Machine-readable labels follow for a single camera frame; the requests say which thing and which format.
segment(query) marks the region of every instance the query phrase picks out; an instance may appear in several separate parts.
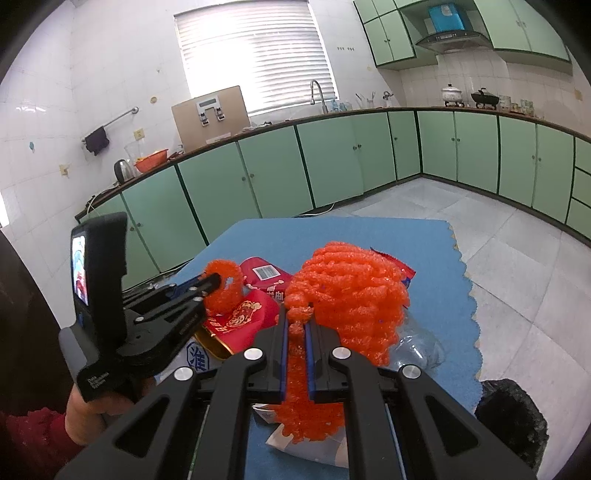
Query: white pot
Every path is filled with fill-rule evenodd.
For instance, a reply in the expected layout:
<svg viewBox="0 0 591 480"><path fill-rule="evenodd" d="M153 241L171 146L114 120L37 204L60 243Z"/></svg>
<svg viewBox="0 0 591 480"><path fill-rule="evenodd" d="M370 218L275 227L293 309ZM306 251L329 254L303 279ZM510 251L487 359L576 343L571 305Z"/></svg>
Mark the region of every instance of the white pot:
<svg viewBox="0 0 591 480"><path fill-rule="evenodd" d="M441 89L441 95L444 102L463 102L462 91L451 83Z"/></svg>

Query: red packet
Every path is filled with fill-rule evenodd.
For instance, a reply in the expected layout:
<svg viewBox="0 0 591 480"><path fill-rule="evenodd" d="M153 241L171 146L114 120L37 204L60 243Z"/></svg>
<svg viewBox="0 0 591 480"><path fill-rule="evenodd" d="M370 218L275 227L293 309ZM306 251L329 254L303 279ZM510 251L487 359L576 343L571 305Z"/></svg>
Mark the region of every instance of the red packet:
<svg viewBox="0 0 591 480"><path fill-rule="evenodd" d="M388 260L393 262L400 269L400 271L403 274L402 284L406 288L408 288L410 286L410 281L416 275L416 272L412 268L410 268L407 264L402 263L398 258L395 258L392 255L385 254L383 252L378 252L377 250L374 250L373 248L371 249L371 251L376 252L378 255L381 255L382 257L387 258Z"/></svg>
<svg viewBox="0 0 591 480"><path fill-rule="evenodd" d="M275 300L252 290L232 313L209 317L194 336L213 356L225 360L249 348L259 330L275 325L278 314Z"/></svg>
<svg viewBox="0 0 591 480"><path fill-rule="evenodd" d="M283 301L292 275L261 257L247 258L240 264L240 268L244 274L244 284L248 288L264 291L277 301Z"/></svg>

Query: window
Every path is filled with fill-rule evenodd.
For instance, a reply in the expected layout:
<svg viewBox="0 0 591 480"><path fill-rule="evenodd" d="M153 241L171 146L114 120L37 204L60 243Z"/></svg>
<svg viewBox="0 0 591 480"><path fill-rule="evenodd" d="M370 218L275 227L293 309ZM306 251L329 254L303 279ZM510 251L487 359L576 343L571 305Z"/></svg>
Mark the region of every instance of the window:
<svg viewBox="0 0 591 480"><path fill-rule="evenodd" d="M192 97L240 85L249 114L310 101L310 81L336 98L332 71L305 0L254 0L176 16ZM314 88L314 97L320 99Z"/></svg>

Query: cardboard box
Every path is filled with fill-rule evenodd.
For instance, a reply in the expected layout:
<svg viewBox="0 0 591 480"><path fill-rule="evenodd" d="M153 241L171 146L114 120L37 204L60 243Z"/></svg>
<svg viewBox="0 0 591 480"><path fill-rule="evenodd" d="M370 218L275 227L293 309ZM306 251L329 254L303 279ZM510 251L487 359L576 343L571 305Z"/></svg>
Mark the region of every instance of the cardboard box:
<svg viewBox="0 0 591 480"><path fill-rule="evenodd" d="M251 124L239 86L187 100L172 110L185 152L237 135Z"/></svg>

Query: hand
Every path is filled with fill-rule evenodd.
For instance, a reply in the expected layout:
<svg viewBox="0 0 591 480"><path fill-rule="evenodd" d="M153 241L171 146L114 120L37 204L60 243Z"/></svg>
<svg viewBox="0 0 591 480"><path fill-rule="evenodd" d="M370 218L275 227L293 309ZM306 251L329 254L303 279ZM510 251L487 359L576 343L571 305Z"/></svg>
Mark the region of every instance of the hand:
<svg viewBox="0 0 591 480"><path fill-rule="evenodd" d="M145 394L154 383L153 378L145 381L142 393ZM122 415L133 406L130 399L113 392L106 393L96 400L85 402L80 391L74 385L66 407L66 433L77 445L88 445L96 440L106 428L101 414Z"/></svg>

